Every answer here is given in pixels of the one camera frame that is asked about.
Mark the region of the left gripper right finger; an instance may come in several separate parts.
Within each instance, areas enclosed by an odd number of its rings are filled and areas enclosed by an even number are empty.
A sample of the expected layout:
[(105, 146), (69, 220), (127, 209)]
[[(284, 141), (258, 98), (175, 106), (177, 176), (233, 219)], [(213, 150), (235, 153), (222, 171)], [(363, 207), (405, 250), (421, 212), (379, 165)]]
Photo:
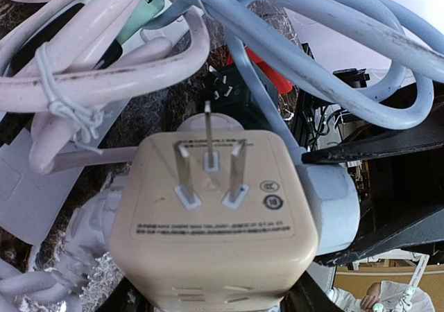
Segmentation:
[(285, 312), (328, 312), (333, 311), (333, 303), (309, 273), (304, 272), (286, 292), (284, 299), (280, 302), (280, 310)]

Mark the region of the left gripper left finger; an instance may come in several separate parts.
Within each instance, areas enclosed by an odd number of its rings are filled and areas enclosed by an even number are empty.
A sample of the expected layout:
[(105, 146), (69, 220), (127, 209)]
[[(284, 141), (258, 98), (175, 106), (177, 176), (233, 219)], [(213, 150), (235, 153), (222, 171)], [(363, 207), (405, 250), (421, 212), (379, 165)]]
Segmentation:
[(129, 301), (130, 309), (133, 312), (152, 312), (152, 305), (146, 300), (146, 298), (133, 286), (130, 286)]

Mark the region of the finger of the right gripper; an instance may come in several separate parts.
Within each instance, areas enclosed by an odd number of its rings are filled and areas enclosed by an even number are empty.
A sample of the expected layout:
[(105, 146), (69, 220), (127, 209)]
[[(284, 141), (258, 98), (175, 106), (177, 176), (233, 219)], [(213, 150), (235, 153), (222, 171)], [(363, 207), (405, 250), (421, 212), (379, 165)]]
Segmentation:
[(418, 153), (443, 146), (443, 126), (421, 124), (402, 131), (387, 130), (358, 141), (316, 150), (302, 155), (304, 164), (339, 164)]
[(324, 254), (315, 262), (342, 266), (398, 248), (443, 244), (443, 174), (407, 175), (393, 179), (392, 194), (378, 198), (378, 226), (358, 234), (349, 247)]

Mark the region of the beige cube socket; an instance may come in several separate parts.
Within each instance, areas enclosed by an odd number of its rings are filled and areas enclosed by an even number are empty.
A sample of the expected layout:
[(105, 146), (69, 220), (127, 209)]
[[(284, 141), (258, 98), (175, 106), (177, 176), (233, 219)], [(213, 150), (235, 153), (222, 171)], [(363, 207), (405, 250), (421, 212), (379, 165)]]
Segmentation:
[(185, 129), (137, 148), (109, 249), (161, 311), (266, 311), (316, 254), (316, 225), (283, 140), (230, 124), (206, 107)]

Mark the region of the red cube socket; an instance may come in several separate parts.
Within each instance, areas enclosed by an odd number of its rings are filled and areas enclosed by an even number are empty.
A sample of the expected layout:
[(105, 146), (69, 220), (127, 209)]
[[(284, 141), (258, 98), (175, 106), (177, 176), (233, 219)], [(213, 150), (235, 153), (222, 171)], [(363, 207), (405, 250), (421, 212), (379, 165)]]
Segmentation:
[(255, 64), (262, 73), (273, 83), (280, 95), (288, 94), (293, 89), (293, 83), (286, 79), (282, 74), (270, 67), (263, 59), (261, 59), (249, 47), (244, 47), (251, 64)]

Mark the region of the dark green cube socket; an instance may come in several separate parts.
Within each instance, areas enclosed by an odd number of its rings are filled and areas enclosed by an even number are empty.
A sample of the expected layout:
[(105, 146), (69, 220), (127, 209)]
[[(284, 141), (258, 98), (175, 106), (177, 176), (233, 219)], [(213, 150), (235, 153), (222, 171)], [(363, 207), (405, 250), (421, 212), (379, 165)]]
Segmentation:
[(219, 69), (210, 66), (204, 85), (213, 112), (231, 116), (247, 130), (271, 129), (235, 64)]

